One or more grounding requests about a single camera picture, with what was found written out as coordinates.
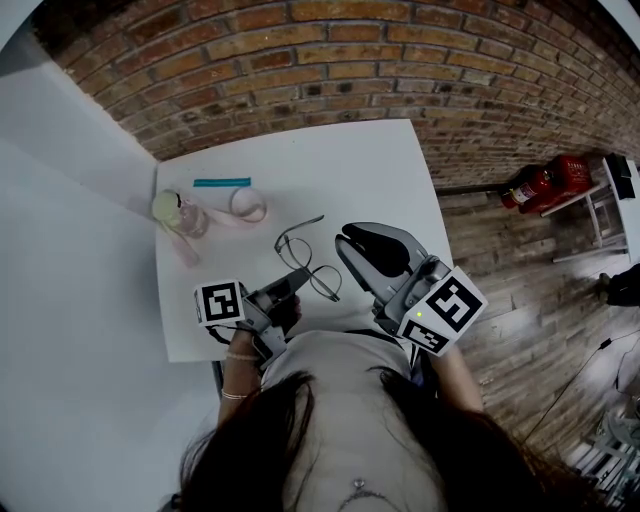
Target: long dark hair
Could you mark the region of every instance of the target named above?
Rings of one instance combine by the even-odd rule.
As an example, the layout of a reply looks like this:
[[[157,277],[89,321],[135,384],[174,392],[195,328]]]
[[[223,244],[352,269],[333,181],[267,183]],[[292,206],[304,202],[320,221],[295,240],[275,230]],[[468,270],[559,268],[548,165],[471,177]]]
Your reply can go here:
[[[393,370],[377,371],[433,459],[450,511],[604,510],[586,482],[524,451],[486,414],[451,407]],[[285,481],[313,411],[312,380],[298,372],[255,392],[197,442],[183,459],[180,510],[282,512]]]

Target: necklace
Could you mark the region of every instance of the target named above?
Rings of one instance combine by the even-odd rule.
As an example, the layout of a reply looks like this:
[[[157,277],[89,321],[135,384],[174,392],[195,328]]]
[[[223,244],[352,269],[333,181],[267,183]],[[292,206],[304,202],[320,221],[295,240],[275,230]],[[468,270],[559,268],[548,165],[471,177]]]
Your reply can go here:
[[[350,503],[353,503],[356,500],[361,500],[364,498],[374,498],[377,500],[384,501],[396,512],[402,512],[398,507],[396,507],[393,503],[391,503],[391,501],[389,501],[389,499],[384,494],[381,494],[379,492],[368,491],[367,489],[365,489],[364,486],[366,482],[364,479],[356,478],[352,483],[353,483],[353,487],[355,487],[355,491],[353,492],[353,494],[351,494],[351,496],[349,496],[346,500],[344,500],[340,504],[340,508],[338,508],[338,512],[342,512],[345,508],[347,508],[347,506],[349,506]]]

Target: eyeglass frame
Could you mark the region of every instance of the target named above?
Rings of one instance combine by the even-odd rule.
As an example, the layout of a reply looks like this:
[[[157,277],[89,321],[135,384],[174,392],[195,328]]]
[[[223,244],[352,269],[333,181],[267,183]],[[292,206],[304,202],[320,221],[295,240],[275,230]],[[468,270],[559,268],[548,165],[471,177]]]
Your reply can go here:
[[[299,270],[299,269],[304,269],[306,270],[307,274],[309,275],[309,280],[311,281],[311,287],[318,292],[319,295],[321,295],[322,297],[325,297],[326,299],[329,299],[332,302],[338,302],[340,300],[340,297],[338,297],[338,292],[340,291],[340,288],[342,287],[342,274],[340,273],[340,271],[331,266],[331,265],[321,265],[319,266],[317,269],[315,269],[313,272],[311,270],[309,270],[309,265],[311,264],[311,259],[313,258],[313,250],[311,249],[311,246],[302,238],[289,238],[288,233],[290,233],[291,231],[295,230],[295,229],[299,229],[302,228],[304,226],[309,226],[311,224],[315,224],[316,222],[320,222],[322,219],[324,219],[324,215],[320,215],[318,217],[314,217],[311,220],[307,220],[305,222],[301,222],[300,224],[296,224],[295,226],[292,226],[286,230],[284,230],[280,236],[278,236],[278,238],[276,238],[276,243],[273,246],[273,249],[276,251],[276,253],[278,254],[278,256],[280,256],[280,259],[282,260],[282,262],[289,267],[292,270]],[[298,258],[295,257],[295,255],[293,254],[293,251],[291,250],[291,242],[293,242],[294,240],[297,240],[299,242],[302,242],[304,245],[306,245],[309,248],[309,261],[307,261],[306,265],[302,264],[298,261]],[[289,265],[289,263],[287,263],[287,260],[282,256],[282,249],[283,247],[287,247],[287,249],[289,250],[289,254],[291,255],[291,258],[293,259],[293,261],[295,261],[299,266],[298,267],[293,267],[291,265]],[[329,288],[323,281],[322,279],[320,279],[319,277],[317,277],[315,274],[316,272],[318,272],[319,270],[322,270],[323,268],[331,268],[333,270],[336,271],[336,273],[338,274],[338,277],[340,278],[340,282],[338,283],[338,289],[334,292],[331,288]],[[323,294],[321,293],[315,286],[313,286],[313,281],[317,281],[318,284],[324,289],[324,292],[327,294]]]

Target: fire extinguisher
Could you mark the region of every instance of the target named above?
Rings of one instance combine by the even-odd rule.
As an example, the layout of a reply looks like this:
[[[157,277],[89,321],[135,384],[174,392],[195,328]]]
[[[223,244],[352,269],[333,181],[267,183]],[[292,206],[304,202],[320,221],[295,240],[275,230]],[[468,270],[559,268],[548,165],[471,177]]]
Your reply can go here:
[[[546,169],[536,170],[519,187],[511,188],[502,195],[502,204],[506,208],[523,205],[529,199],[551,188],[551,173]]]

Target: bottle cap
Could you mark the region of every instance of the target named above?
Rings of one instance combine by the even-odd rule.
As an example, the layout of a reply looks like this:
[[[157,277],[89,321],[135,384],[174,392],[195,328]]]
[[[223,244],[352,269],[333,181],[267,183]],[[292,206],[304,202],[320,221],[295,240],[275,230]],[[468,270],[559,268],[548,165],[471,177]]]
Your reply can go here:
[[[180,196],[173,190],[163,190],[153,199],[151,213],[154,218],[174,227],[180,223]]]

